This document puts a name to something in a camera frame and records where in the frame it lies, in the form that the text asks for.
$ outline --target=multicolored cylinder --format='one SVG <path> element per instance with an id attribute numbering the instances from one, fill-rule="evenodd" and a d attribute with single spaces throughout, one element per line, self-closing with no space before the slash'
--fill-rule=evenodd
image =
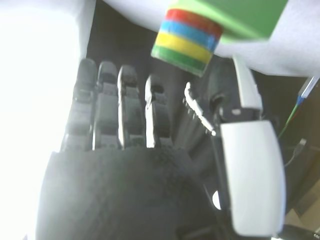
<path id="1" fill-rule="evenodd" d="M 151 56 L 202 76 L 222 33 L 223 28 L 206 17 L 182 9 L 169 9 Z"/>

